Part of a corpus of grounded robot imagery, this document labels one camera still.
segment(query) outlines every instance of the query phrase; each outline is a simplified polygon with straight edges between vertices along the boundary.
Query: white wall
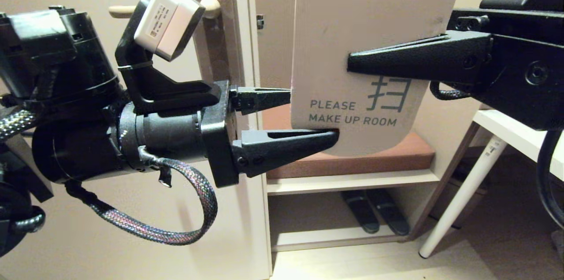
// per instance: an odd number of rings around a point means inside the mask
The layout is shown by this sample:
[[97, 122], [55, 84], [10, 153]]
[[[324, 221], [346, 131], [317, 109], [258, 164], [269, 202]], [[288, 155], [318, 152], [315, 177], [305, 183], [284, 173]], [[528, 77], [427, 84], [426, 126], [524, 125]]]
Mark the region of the white wall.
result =
[[[0, 11], [20, 13], [62, 4], [88, 11], [115, 66], [113, 52], [127, 20], [109, 17], [109, 5], [133, 5], [139, 0], [0, 0]], [[199, 79], [193, 45], [175, 62], [156, 59], [155, 66], [177, 80]], [[194, 164], [211, 178], [207, 162]], [[169, 230], [194, 230], [203, 216], [193, 188], [173, 174], [173, 188], [157, 182], [158, 174], [87, 182], [100, 199], [149, 224]], [[26, 236], [0, 258], [0, 273], [16, 279], [258, 279], [268, 275], [264, 204], [247, 191], [260, 191], [260, 177], [218, 190], [219, 213], [202, 240], [191, 246], [165, 246], [135, 238], [97, 217], [55, 185], [55, 198], [42, 204], [45, 227]]]

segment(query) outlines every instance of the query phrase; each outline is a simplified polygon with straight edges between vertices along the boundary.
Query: table leg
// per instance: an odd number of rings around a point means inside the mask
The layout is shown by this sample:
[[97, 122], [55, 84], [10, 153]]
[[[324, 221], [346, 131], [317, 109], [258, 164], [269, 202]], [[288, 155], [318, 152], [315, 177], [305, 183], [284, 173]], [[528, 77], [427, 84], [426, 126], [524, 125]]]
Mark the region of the table leg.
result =
[[460, 212], [464, 209], [464, 206], [468, 204], [471, 197], [474, 195], [492, 166], [495, 164], [505, 149], [505, 146], [507, 146], [507, 143], [496, 135], [494, 135], [490, 142], [488, 142], [488, 145], [484, 151], [482, 151], [480, 158], [468, 174], [468, 177], [462, 186], [460, 186], [460, 190], [449, 204], [449, 207], [445, 210], [445, 213], [439, 220], [439, 223], [437, 223], [437, 226], [435, 226], [431, 235], [429, 235], [429, 238], [427, 238], [423, 246], [421, 246], [419, 255], [422, 258], [428, 258], [431, 256], [435, 247], [453, 225]]

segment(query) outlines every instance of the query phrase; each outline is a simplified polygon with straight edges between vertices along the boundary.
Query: wooden floor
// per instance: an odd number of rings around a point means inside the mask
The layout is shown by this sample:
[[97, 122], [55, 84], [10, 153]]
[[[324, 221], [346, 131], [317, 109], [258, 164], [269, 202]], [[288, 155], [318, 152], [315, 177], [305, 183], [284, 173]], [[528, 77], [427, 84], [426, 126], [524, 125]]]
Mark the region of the wooden floor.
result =
[[[564, 280], [550, 240], [557, 226], [536, 195], [534, 163], [502, 156], [489, 179], [464, 227], [452, 229], [427, 259], [418, 250], [428, 232], [403, 244], [280, 252], [271, 280]], [[426, 228], [434, 224], [429, 218]]]

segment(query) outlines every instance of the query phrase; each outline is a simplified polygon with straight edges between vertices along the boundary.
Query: shelf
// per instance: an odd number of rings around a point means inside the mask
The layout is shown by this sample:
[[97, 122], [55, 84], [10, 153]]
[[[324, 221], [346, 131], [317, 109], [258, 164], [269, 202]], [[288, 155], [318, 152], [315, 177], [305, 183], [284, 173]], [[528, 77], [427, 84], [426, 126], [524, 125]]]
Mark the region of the shelf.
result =
[[397, 242], [381, 217], [380, 230], [368, 234], [358, 225], [338, 192], [269, 196], [272, 251], [304, 250]]
[[439, 182], [429, 169], [345, 174], [302, 178], [279, 178], [267, 180], [268, 195], [303, 194], [356, 190], [363, 188], [390, 188], [407, 184]]
[[[536, 162], [546, 131], [536, 131], [497, 110], [480, 110], [474, 115], [474, 121]], [[562, 142], [560, 140], [554, 150], [550, 172], [564, 181]]]

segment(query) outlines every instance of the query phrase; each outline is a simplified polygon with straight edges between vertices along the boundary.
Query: metal hinge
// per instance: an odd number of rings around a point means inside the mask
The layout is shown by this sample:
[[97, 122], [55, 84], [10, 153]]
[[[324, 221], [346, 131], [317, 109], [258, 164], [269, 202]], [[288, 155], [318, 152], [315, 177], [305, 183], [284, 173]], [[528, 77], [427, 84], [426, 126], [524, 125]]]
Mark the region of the metal hinge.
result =
[[256, 29], [264, 29], [264, 15], [256, 15]]

